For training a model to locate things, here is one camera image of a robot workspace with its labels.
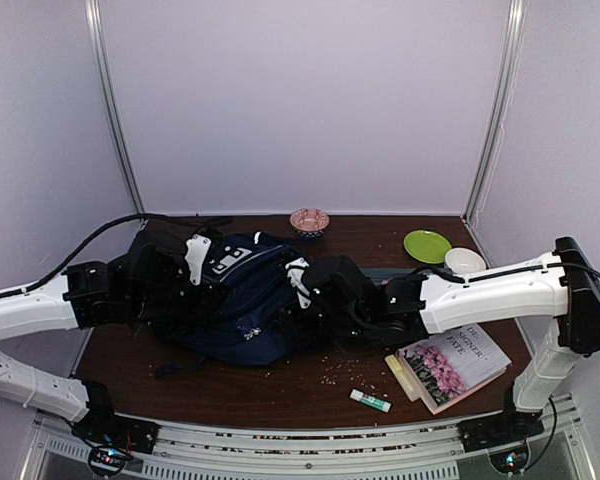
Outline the navy blue student backpack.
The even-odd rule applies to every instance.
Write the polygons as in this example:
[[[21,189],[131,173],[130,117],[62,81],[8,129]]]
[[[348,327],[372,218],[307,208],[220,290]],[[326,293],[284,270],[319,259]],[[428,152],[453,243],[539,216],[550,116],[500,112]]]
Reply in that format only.
[[[164,377],[193,372],[207,359],[266,366],[313,345],[321,312],[302,277],[312,260],[287,240],[256,231],[186,242],[179,311],[150,323],[159,339],[194,351],[192,363],[157,367]]]

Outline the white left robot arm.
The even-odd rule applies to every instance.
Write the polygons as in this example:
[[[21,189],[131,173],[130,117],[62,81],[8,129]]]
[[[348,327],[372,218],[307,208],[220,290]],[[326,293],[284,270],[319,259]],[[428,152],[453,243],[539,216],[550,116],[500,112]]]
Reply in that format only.
[[[0,397],[83,426],[103,444],[124,433],[98,381],[62,377],[45,365],[6,359],[20,340],[54,340],[112,325],[184,320],[202,287],[203,265],[221,234],[202,228],[183,239],[142,230],[110,261],[67,262],[32,284],[0,290]]]

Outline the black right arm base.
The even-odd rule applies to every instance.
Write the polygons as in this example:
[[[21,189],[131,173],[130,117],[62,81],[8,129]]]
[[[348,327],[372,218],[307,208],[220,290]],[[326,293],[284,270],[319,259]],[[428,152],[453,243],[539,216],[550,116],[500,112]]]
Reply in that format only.
[[[457,424],[464,451],[490,449],[539,435],[544,432],[542,413],[543,408],[523,412],[513,400],[513,390],[509,389],[501,412]]]

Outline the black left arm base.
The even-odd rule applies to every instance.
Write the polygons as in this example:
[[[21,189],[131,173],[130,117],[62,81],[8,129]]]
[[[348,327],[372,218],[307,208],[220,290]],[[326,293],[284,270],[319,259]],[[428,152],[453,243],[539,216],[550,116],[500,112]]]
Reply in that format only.
[[[117,414],[105,385],[85,380],[86,414],[72,425],[76,433],[90,442],[124,451],[152,454],[159,433],[155,422]]]

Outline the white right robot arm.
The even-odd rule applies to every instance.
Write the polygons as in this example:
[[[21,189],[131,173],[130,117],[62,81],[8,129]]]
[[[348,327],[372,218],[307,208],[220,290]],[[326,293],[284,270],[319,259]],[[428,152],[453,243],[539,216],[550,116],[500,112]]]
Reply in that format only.
[[[515,440],[531,414],[582,357],[600,351],[600,273],[577,242],[559,238],[531,260],[471,274],[420,267],[374,285],[346,256],[301,258],[283,270],[302,308],[343,336],[406,346],[473,323],[550,316],[544,343],[514,381],[506,409],[493,419],[499,440]]]

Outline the teal Humor hardcover book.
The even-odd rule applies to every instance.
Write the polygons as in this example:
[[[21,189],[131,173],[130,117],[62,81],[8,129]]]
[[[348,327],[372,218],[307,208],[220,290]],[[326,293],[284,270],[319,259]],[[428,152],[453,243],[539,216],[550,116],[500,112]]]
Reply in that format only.
[[[350,275],[352,281],[363,288],[384,288],[419,291],[422,284],[437,278],[452,285],[464,284],[465,280],[449,270],[434,266],[416,268],[362,268]]]

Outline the red blue patterned bowl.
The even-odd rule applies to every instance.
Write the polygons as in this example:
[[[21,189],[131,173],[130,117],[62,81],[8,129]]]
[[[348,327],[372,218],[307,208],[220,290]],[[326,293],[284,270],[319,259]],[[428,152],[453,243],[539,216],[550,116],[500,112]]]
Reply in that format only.
[[[299,237],[313,239],[321,237],[326,232],[330,217],[317,208],[301,208],[290,215],[289,223]]]

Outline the white green glue stick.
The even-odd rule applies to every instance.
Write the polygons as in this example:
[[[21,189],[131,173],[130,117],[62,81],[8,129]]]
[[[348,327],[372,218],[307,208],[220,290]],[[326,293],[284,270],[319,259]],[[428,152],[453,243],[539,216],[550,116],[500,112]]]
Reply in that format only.
[[[391,403],[385,400],[381,400],[372,395],[366,394],[360,390],[352,389],[349,398],[356,402],[359,402],[365,406],[373,408],[375,410],[381,411],[383,413],[388,413],[391,409]]]

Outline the yellow highlighter pen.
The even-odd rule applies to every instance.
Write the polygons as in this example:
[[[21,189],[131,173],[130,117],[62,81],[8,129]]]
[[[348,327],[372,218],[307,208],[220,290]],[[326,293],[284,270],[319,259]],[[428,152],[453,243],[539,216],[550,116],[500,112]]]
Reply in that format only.
[[[395,377],[396,381],[400,385],[401,389],[404,391],[406,396],[411,402],[415,402],[420,399],[419,392],[416,388],[416,385],[410,380],[407,375],[405,369],[402,364],[396,358],[395,355],[390,354],[384,358],[385,363],[387,364],[389,370]]]

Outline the green plate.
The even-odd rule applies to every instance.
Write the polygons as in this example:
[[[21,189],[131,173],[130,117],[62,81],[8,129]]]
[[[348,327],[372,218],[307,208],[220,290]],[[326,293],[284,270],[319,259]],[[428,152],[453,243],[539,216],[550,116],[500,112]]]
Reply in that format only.
[[[413,259],[431,265],[442,264],[452,249],[451,243],[441,234],[430,230],[414,230],[403,239],[406,253]]]

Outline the pink flower Designer Fate book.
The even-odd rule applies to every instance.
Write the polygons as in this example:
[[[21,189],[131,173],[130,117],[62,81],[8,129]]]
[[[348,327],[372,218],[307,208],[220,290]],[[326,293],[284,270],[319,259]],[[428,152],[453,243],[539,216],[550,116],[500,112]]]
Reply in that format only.
[[[433,335],[400,348],[395,357],[414,388],[410,396],[437,415],[477,392],[511,365],[478,324]]]

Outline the white bowl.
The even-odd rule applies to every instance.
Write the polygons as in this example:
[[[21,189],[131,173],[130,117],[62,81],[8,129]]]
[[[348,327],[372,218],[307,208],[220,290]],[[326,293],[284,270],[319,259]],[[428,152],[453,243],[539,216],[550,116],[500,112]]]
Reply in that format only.
[[[444,256],[444,266],[458,275],[477,273],[487,269],[486,262],[481,255],[464,247],[455,247],[447,251]]]

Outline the aluminium front rail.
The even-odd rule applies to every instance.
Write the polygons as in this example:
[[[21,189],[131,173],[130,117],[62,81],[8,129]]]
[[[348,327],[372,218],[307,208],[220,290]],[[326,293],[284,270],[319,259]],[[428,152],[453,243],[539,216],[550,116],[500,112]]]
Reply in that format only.
[[[525,479],[598,479],[568,394],[542,417],[544,432],[468,451],[458,419],[344,429],[246,429],[159,422],[151,453],[119,479],[501,479],[496,463],[527,448]]]

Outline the left aluminium frame post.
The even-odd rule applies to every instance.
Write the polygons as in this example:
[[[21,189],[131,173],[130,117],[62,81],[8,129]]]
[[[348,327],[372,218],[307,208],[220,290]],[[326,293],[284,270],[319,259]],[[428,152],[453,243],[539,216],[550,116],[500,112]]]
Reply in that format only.
[[[139,186],[131,164],[107,55],[106,39],[102,23],[101,5],[97,0],[84,2],[87,28],[90,35],[100,88],[104,100],[106,119],[109,127],[117,163],[123,183],[136,213],[145,213]]]

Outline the aluminium frame post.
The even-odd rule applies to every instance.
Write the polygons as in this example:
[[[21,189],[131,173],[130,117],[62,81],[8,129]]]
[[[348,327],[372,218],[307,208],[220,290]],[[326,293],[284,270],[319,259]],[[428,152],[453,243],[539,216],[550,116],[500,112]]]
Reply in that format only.
[[[97,0],[84,2],[87,28],[90,35],[100,88],[104,100],[106,119],[109,127],[117,163],[123,183],[136,213],[145,213],[139,186],[131,164],[107,55],[106,39],[102,23],[101,5]]]
[[[491,113],[489,115],[478,168],[464,212],[464,220],[470,226],[476,226],[479,222],[479,214],[484,208],[495,171],[501,138],[504,132],[504,121],[511,97],[512,84],[514,83],[518,66],[526,7],[527,1],[514,0],[509,2],[503,49]]]

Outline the right aluminium frame post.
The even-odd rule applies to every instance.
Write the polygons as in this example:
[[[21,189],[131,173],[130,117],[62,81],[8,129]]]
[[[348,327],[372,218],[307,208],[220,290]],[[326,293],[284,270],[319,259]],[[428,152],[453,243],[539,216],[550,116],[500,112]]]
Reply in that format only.
[[[491,113],[489,115],[478,168],[464,212],[464,220],[470,226],[476,226],[479,222],[479,214],[484,208],[495,171],[501,138],[504,132],[504,121],[511,97],[512,84],[514,83],[518,66],[526,7],[527,1],[514,0],[509,2],[503,49]]]

